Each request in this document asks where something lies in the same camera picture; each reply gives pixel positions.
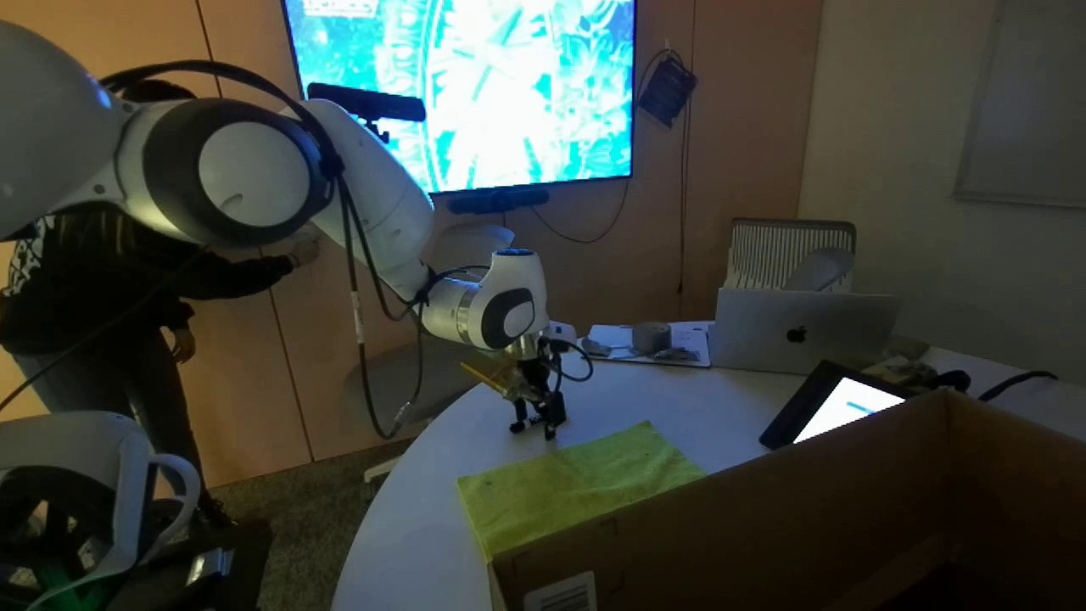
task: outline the screen display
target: screen display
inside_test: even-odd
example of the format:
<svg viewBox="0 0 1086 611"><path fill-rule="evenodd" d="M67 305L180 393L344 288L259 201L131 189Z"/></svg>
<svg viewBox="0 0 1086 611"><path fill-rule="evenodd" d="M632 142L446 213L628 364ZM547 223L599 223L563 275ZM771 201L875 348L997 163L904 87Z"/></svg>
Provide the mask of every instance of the screen display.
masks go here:
<svg viewBox="0 0 1086 611"><path fill-rule="evenodd" d="M314 81L418 96L379 124L430 194L632 178L635 0L286 0Z"/></svg>
<svg viewBox="0 0 1086 611"><path fill-rule="evenodd" d="M885 393L885 390L868 386L868 383L858 383L853 378L842 378L837 386L820 400L820 407L802 427L802 434L793 442L824 434L833 427L844 427L849 421L879 416L879 412L897 407L897 404L904 404L904 399Z"/></svg>

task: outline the yellow paper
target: yellow paper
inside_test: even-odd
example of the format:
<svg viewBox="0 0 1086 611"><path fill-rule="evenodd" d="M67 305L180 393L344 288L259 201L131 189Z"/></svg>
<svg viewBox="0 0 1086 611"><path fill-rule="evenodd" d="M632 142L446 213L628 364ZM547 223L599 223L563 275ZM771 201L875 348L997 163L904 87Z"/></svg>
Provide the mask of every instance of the yellow paper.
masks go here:
<svg viewBox="0 0 1086 611"><path fill-rule="evenodd" d="M698 478L648 421L538 461L460 478L482 555L503 557L566 528Z"/></svg>

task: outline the wall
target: wall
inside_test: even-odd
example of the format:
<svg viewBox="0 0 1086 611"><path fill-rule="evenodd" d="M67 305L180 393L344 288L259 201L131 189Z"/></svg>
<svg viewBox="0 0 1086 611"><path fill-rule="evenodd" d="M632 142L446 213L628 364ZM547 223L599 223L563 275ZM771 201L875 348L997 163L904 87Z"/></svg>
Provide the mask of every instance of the wall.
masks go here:
<svg viewBox="0 0 1086 611"><path fill-rule="evenodd" d="M275 0L0 0L0 19L55 39L96 75L208 58L211 48L296 91ZM641 0L641 66L672 48L698 90L674 131L638 117L635 179L556 189L551 206L505 217L451 217L439 201L441 227L515 227L544 252L551 314L582 330L710 316L730 217L798 213L817 19L820 0ZM180 81L213 91L211 80ZM379 318L372 292L363 292L363 314L372 352L410 343L410 328ZM213 487L379 444L358 390L340 249L326 244L317 266L266 295L205 304L193 330L201 357L182 378Z"/></svg>
<svg viewBox="0 0 1086 611"><path fill-rule="evenodd" d="M1086 213L955 201L994 0L827 0L803 217L858 223L900 330L1086 381Z"/></svg>

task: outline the round white table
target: round white table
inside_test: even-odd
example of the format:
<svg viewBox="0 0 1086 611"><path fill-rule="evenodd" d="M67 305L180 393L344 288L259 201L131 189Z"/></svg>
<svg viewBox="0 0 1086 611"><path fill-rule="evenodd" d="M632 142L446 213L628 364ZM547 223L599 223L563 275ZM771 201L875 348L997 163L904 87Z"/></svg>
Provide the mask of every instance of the round white table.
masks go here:
<svg viewBox="0 0 1086 611"><path fill-rule="evenodd" d="M336 611L489 611L491 576L460 499L460 477L529 461L652 421L705 471L765 454L758 434L802 378L599 364L563 383L569 421L509 434L512 407L489 386L460 399L398 461L340 575Z"/></svg>

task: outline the robotic arm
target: robotic arm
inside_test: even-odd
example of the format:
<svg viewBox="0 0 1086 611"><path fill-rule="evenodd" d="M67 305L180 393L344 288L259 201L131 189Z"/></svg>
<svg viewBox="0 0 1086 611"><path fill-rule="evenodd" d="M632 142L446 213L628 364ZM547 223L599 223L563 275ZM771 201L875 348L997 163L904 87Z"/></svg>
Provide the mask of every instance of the robotic arm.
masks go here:
<svg viewBox="0 0 1086 611"><path fill-rule="evenodd" d="M111 96L159 73L213 73L279 96L292 117L232 99L122 105ZM563 421L539 349L569 339L569 328L547 316L539 258L505 249L482 278L430 273L422 258L435 204L348 108L298 105L259 75L211 62L136 68L100 87L61 48L5 21L0 81L18 91L0 117L0 239L89 201L205 249L272 244L309 220L340 244L361 231L370 249L358 258L430 335L522 364L509 393L520 421L527 404L547 434Z"/></svg>

